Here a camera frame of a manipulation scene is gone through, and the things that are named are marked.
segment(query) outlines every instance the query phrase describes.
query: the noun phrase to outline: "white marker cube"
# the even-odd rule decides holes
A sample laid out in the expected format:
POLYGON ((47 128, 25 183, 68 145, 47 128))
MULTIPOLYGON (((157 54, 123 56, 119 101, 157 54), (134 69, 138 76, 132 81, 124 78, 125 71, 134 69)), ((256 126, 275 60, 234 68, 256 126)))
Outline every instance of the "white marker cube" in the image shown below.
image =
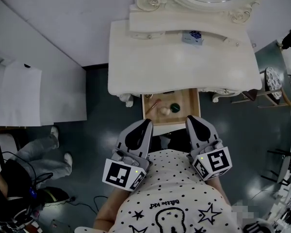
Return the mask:
POLYGON ((232 167, 228 148, 224 147, 196 156, 193 166, 204 181, 225 174, 232 167))
POLYGON ((106 159, 102 182, 132 192, 145 175, 146 172, 141 167, 130 166, 122 161, 106 159))

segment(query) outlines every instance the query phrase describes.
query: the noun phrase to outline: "cartoon bear print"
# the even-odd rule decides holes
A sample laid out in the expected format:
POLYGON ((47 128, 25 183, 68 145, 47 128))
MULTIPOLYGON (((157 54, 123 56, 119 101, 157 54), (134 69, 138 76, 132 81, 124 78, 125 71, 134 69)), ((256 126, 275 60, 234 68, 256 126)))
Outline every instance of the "cartoon bear print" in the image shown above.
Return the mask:
POLYGON ((184 211, 177 207, 170 207, 159 211, 155 221, 160 233, 185 233, 184 211))

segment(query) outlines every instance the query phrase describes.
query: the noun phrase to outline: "baseboard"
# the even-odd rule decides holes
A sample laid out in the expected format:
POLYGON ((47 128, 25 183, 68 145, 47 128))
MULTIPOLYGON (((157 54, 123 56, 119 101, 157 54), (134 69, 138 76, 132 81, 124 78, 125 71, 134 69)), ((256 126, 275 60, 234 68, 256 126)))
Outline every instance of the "baseboard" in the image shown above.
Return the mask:
POLYGON ((108 68, 109 63, 99 64, 99 65, 91 65, 91 66, 85 66, 82 67, 85 71, 90 70, 96 70, 96 69, 102 69, 102 68, 108 68))

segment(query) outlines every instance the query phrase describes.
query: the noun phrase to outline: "green round object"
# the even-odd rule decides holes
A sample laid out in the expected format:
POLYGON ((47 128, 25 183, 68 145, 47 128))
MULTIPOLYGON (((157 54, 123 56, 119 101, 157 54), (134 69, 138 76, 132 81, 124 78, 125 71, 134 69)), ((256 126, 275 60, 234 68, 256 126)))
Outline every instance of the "green round object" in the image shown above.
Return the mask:
POLYGON ((172 103, 170 105, 170 110, 173 112, 173 113, 177 113, 180 111, 180 105, 178 105, 177 103, 172 103))

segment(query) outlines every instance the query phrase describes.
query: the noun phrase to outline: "wooden drawer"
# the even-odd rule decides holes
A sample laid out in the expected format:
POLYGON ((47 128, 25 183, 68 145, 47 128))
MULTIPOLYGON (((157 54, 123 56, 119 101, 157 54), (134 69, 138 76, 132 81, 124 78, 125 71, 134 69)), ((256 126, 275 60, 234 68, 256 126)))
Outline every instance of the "wooden drawer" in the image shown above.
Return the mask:
POLYGON ((154 126, 184 124, 188 115, 200 117, 199 96, 196 88, 175 91, 172 94, 154 94, 152 99, 142 95, 143 118, 152 120, 154 126), (157 99, 162 101, 147 115, 146 111, 155 103, 157 99), (165 116, 160 112, 161 107, 170 108, 172 103, 180 105, 180 111, 170 113, 165 116))

